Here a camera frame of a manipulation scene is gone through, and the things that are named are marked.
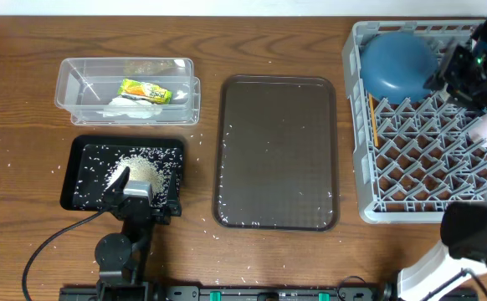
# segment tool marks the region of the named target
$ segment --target blue bowl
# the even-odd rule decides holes
[[[384,33],[375,37],[361,56],[361,78],[367,91],[378,100],[388,98],[399,105],[430,93],[423,87],[438,67],[436,56],[419,37],[410,33]]]

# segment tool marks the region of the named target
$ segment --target plastic serving tray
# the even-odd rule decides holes
[[[375,109],[379,147],[373,144],[360,54],[391,31],[424,38],[438,59],[451,43],[469,42],[482,20],[359,22],[342,50],[346,94],[355,135],[353,166],[359,213],[369,223],[441,222],[450,202],[481,202],[487,191],[487,149],[466,135],[479,115],[434,95]]]
[[[335,90],[325,79],[227,79],[215,220],[231,228],[332,229],[340,214],[335,107]]]

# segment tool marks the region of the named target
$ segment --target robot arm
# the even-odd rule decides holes
[[[481,39],[479,47],[485,47],[485,53],[475,48],[471,62],[446,64],[445,59],[426,85],[452,91],[449,101],[457,105],[487,109],[487,22],[474,32],[473,38]],[[457,74],[452,70],[457,66],[467,67],[469,72],[451,75]],[[436,301],[469,280],[469,273],[487,273],[487,193],[484,204],[455,202],[449,206],[441,224],[441,241],[417,263],[398,274],[397,297],[406,301]]]

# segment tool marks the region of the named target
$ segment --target wooden table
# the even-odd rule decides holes
[[[32,252],[90,214],[59,205],[70,144],[81,134],[186,141],[183,214],[169,227],[156,227],[150,277],[205,286],[219,281],[316,288],[335,286],[348,275],[378,283],[414,264],[437,242],[438,225],[369,225],[357,212],[341,49],[359,19],[0,17],[0,300],[21,299],[21,274]],[[73,126],[53,102],[60,62],[120,56],[192,59],[202,81],[198,125]],[[231,230],[213,220],[219,93],[233,74],[321,76],[335,86],[341,220],[332,231]],[[52,242],[30,271],[32,297],[55,300],[65,284],[94,284],[95,244],[118,231],[120,222],[105,214]],[[487,276],[483,280],[487,285]]]

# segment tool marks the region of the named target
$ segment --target brown tray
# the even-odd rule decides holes
[[[236,75],[221,96],[214,219],[224,227],[333,228],[340,208],[332,84]]]

